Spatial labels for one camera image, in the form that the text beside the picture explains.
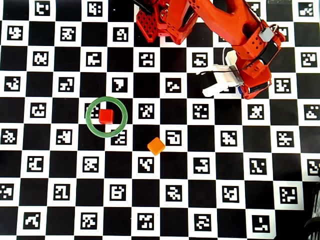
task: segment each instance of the checkerboard mat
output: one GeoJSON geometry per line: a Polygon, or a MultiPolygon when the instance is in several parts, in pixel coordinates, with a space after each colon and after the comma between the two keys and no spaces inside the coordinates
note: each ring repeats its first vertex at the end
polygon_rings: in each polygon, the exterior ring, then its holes
{"type": "Polygon", "coordinates": [[[231,48],[201,19],[147,43],[131,2],[0,0],[0,239],[297,239],[319,181],[319,1],[275,2],[248,0],[286,42],[244,100],[202,95],[195,73],[231,48]],[[86,126],[101,96],[128,111],[113,138],[86,126]]]}

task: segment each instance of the red cube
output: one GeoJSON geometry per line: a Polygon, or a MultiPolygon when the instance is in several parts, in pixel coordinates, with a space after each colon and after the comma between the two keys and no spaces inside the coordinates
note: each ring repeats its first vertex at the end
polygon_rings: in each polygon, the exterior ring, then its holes
{"type": "Polygon", "coordinates": [[[112,109],[100,109],[99,122],[101,124],[113,124],[114,123],[114,111],[112,109]]]}

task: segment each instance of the cube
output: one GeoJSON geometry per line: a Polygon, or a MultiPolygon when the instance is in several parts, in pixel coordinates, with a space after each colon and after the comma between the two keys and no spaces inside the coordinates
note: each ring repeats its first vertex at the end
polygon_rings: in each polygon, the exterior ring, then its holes
{"type": "Polygon", "coordinates": [[[99,122],[101,124],[113,124],[114,123],[114,111],[112,109],[100,109],[99,122]]]}
{"type": "Polygon", "coordinates": [[[166,146],[158,137],[156,137],[148,144],[147,147],[153,153],[153,155],[157,156],[165,149],[166,146]]]}

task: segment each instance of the green ring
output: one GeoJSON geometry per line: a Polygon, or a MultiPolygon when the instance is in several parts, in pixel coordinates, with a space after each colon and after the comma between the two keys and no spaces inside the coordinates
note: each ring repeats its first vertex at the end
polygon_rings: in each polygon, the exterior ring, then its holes
{"type": "Polygon", "coordinates": [[[125,128],[125,126],[128,122],[128,112],[127,112],[126,106],[119,99],[116,99],[111,96],[102,96],[102,97],[99,97],[98,99],[94,100],[87,108],[86,113],[85,113],[85,122],[86,122],[86,125],[88,126],[89,130],[94,135],[96,135],[100,138],[112,138],[112,137],[118,135],[125,128]],[[96,107],[98,104],[100,104],[102,102],[114,103],[121,110],[122,121],[120,123],[120,126],[114,131],[102,132],[102,131],[99,131],[98,129],[96,129],[95,126],[92,124],[91,112],[94,109],[94,107],[96,107]]]}

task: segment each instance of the black and white checkerboard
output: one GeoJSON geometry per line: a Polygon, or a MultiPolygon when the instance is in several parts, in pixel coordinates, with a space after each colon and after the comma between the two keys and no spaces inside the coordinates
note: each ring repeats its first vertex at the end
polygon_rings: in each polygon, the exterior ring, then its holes
{"type": "MultiPolygon", "coordinates": [[[[148,44],[129,2],[0,0],[0,239],[299,236],[319,180],[319,1],[248,0],[286,35],[252,100],[202,95],[195,72],[228,45],[203,21],[179,46],[148,44]],[[128,110],[113,138],[85,123],[101,96],[128,110]]],[[[100,108],[114,130],[120,110],[98,105],[95,124],[100,108]]]]}

